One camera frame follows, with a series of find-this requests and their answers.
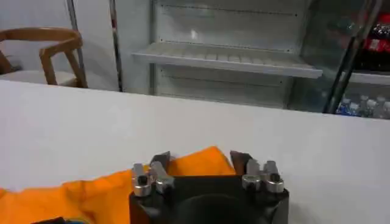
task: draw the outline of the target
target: wooden chair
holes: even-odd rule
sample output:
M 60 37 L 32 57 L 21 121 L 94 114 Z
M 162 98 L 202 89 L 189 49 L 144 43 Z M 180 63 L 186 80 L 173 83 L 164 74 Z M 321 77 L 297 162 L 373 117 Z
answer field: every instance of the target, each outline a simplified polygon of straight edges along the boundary
M 0 80 L 20 82 L 47 83 L 49 85 L 73 86 L 87 88 L 84 72 L 80 69 L 73 50 L 82 46 L 80 33 L 71 29 L 62 28 L 22 28 L 0 31 L 0 42 L 4 40 L 24 41 L 59 41 L 58 44 L 40 49 L 42 71 L 12 71 L 12 66 L 0 51 Z M 54 72 L 51 57 L 60 52 L 65 53 L 74 74 Z

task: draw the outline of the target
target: refrigerator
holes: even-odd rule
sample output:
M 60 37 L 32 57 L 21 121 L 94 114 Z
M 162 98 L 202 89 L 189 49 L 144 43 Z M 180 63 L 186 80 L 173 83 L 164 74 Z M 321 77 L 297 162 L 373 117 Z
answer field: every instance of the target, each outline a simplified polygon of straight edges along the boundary
M 335 113 L 381 0 L 116 0 L 128 93 Z
M 357 116 L 390 119 L 390 2 L 384 1 L 356 56 L 340 106 L 358 109 Z M 353 111 L 337 111 L 349 115 Z

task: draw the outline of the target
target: table surface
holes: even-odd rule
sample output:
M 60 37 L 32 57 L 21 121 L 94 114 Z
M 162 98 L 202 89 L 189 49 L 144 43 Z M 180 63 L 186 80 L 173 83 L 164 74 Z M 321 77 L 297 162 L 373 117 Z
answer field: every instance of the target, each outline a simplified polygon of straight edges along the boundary
M 0 186 L 55 186 L 210 145 L 274 159 L 291 223 L 389 223 L 390 122 L 0 81 Z

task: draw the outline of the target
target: orange cloth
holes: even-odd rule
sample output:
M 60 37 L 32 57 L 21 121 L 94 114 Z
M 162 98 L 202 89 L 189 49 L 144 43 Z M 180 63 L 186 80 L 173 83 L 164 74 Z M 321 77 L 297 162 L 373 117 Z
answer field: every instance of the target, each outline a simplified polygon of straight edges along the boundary
M 234 175 L 235 171 L 218 148 L 210 147 L 171 161 L 168 173 Z M 57 217 L 95 224 L 130 223 L 131 191 L 129 170 L 93 181 L 74 181 L 19 193 L 0 188 L 0 223 L 33 223 Z

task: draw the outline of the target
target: white shelf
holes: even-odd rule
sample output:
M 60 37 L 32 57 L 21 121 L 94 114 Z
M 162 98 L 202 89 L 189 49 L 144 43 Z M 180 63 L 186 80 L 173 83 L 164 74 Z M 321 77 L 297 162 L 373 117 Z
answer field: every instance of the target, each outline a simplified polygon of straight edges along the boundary
M 378 85 L 390 85 L 390 72 L 354 72 L 350 82 Z
M 316 79 L 322 71 L 303 62 L 299 56 L 276 51 L 237 49 L 184 43 L 154 43 L 134 53 L 149 63 L 182 65 L 270 75 Z

